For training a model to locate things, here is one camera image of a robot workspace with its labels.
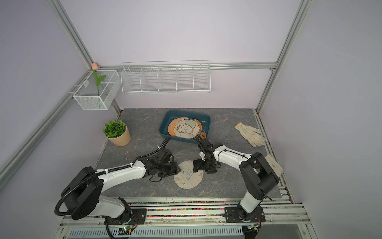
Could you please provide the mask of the butterfly cream coaster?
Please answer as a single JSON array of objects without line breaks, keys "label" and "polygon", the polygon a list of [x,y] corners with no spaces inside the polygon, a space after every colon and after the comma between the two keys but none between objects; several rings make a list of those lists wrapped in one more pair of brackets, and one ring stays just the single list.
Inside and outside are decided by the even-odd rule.
[{"label": "butterfly cream coaster", "polygon": [[179,164],[180,172],[174,175],[174,181],[182,189],[193,189],[203,180],[204,171],[194,172],[194,161],[187,160]]}]

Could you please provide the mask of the orange round coaster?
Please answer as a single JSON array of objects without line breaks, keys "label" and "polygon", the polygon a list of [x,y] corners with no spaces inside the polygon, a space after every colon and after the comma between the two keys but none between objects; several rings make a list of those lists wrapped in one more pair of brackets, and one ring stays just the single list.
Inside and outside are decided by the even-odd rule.
[{"label": "orange round coaster", "polygon": [[168,133],[170,136],[183,137],[181,127],[184,125],[184,120],[188,120],[187,117],[180,117],[172,120],[168,126]]}]

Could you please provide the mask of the alpaca cream coaster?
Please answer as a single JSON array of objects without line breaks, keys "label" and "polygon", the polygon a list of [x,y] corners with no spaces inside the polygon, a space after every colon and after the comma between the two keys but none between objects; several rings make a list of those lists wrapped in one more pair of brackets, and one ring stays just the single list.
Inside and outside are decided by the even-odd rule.
[{"label": "alpaca cream coaster", "polygon": [[201,127],[193,119],[180,120],[174,129],[174,133],[177,137],[192,139],[200,133]]}]

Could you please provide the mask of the teal plastic storage box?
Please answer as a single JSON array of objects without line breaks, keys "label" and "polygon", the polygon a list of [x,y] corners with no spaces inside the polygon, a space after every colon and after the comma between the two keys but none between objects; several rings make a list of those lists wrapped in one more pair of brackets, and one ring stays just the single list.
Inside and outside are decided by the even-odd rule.
[{"label": "teal plastic storage box", "polygon": [[166,112],[162,123],[159,127],[159,133],[163,138],[167,138],[171,136],[172,140],[175,141],[181,141],[181,142],[187,142],[187,143],[194,143],[196,144],[195,139],[186,139],[186,138],[179,138],[176,137],[175,134],[171,135],[169,133],[169,126],[171,122],[174,120],[182,119],[182,118],[190,118],[197,120],[201,123],[201,137],[206,138],[209,135],[210,131],[210,124],[211,124],[211,118],[210,116],[202,113],[197,113],[193,111],[185,111],[185,110],[169,110]]}]

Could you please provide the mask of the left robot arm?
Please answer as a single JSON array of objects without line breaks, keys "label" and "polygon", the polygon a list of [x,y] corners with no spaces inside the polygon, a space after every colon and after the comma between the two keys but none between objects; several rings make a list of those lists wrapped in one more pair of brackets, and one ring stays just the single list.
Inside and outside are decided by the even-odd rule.
[{"label": "left robot arm", "polygon": [[162,181],[180,173],[174,155],[166,148],[169,141],[170,137],[165,138],[156,150],[125,165],[101,170],[91,166],[83,168],[63,190],[54,214],[71,216],[73,220],[92,215],[104,217],[106,221],[114,220],[118,224],[138,222],[138,215],[126,200],[106,197],[102,193],[132,180],[148,177],[153,182],[154,176],[158,176]]}]

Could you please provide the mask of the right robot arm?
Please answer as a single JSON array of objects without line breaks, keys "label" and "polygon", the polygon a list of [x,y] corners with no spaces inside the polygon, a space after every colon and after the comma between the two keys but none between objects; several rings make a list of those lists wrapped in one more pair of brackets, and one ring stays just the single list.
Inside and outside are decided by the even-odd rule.
[{"label": "right robot arm", "polygon": [[280,177],[274,168],[259,152],[246,154],[223,144],[215,146],[200,136],[196,137],[196,141],[200,158],[193,161],[194,173],[202,170],[207,174],[215,174],[222,164],[240,171],[247,192],[238,204],[238,218],[249,220],[264,198],[268,197],[268,193],[279,183]]}]

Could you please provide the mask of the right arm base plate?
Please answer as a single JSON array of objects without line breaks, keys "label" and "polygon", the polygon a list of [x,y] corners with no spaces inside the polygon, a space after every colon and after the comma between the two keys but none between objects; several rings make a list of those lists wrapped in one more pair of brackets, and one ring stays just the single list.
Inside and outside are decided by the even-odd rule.
[{"label": "right arm base plate", "polygon": [[263,208],[258,206],[251,213],[239,207],[225,207],[224,214],[227,223],[264,223],[266,221]]}]

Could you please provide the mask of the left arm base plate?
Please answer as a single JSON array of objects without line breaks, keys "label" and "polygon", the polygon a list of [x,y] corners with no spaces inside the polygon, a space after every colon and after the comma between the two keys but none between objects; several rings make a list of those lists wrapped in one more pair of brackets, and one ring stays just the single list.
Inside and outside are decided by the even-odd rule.
[{"label": "left arm base plate", "polygon": [[146,208],[133,208],[128,212],[123,212],[121,216],[116,219],[107,217],[105,219],[105,225],[144,225],[147,216]]}]

